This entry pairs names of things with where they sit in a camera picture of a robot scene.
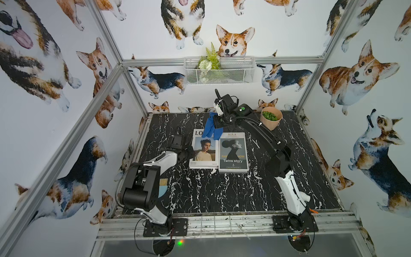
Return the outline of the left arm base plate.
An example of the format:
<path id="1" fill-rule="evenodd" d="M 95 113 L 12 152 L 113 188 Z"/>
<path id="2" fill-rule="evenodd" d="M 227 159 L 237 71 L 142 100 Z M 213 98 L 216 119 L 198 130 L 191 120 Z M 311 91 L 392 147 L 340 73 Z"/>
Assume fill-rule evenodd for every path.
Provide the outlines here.
<path id="1" fill-rule="evenodd" d="M 168 218 L 165 224 L 155 224 L 147 221 L 144 225 L 144 237 L 186 236 L 188 219 Z"/>

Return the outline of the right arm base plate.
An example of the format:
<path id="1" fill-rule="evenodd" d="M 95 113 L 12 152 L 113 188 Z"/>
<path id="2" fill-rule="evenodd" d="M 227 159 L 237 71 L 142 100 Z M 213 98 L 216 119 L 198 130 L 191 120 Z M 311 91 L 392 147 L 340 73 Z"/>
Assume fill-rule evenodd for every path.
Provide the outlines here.
<path id="1" fill-rule="evenodd" d="M 301 216 L 275 215 L 272 217 L 273 231 L 275 233 L 302 233 L 318 232 L 318 226 L 310 215 Z"/>

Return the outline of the grey Twins story book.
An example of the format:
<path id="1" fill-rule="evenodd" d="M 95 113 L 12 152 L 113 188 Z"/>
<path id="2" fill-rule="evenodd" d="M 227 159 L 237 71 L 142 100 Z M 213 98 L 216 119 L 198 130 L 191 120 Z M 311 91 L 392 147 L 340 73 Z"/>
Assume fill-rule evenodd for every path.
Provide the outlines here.
<path id="1" fill-rule="evenodd" d="M 248 170 L 245 133 L 223 133 L 219 139 L 219 172 L 248 173 Z"/>

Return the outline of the LOEWE white magazine book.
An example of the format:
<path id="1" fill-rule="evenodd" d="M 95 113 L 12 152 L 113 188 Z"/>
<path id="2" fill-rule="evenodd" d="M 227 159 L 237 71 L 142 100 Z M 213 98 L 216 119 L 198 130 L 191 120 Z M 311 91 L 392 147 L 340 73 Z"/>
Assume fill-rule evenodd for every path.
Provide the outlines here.
<path id="1" fill-rule="evenodd" d="M 194 157 L 189 161 L 190 169 L 217 169 L 219 166 L 219 140 L 202 137 L 202 129 L 193 130 L 192 147 Z"/>

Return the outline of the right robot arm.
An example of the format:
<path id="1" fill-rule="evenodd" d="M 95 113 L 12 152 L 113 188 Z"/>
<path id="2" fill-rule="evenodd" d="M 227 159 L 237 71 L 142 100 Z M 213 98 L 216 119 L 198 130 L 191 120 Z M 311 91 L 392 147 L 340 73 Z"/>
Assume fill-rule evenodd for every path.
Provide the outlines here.
<path id="1" fill-rule="evenodd" d="M 220 96 L 218 90 L 215 90 L 215 93 L 215 128 L 239 127 L 257 139 L 270 156 L 266 169 L 273 174 L 285 197 L 291 230 L 306 229 L 307 222 L 312 218 L 294 179 L 294 171 L 290 164 L 292 151 L 289 146 L 276 138 L 247 104 L 240 105 L 234 102 L 229 94 Z"/>

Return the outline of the blue microfibre cloth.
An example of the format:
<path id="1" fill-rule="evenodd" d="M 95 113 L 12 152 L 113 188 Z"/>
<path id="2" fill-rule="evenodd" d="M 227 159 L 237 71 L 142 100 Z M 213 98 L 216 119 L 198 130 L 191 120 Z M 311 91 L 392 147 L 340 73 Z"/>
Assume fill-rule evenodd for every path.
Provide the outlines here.
<path id="1" fill-rule="evenodd" d="M 222 136 L 224 129 L 222 127 L 217 128 L 214 122 L 214 117 L 218 118 L 218 113 L 211 112 L 207 122 L 205 124 L 202 138 L 213 138 L 214 140 L 219 140 Z"/>

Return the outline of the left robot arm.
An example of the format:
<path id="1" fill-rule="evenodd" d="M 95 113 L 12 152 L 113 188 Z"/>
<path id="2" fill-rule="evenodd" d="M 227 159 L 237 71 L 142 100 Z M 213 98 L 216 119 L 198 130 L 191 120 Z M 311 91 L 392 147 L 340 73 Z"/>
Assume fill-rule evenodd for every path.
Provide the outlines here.
<path id="1" fill-rule="evenodd" d="M 176 134 L 171 142 L 153 159 L 133 163 L 125 172 L 119 193 L 119 204 L 128 210 L 141 212 L 151 224 L 170 226 L 170 211 L 157 207 L 160 178 L 174 166 L 194 157 L 188 135 Z"/>

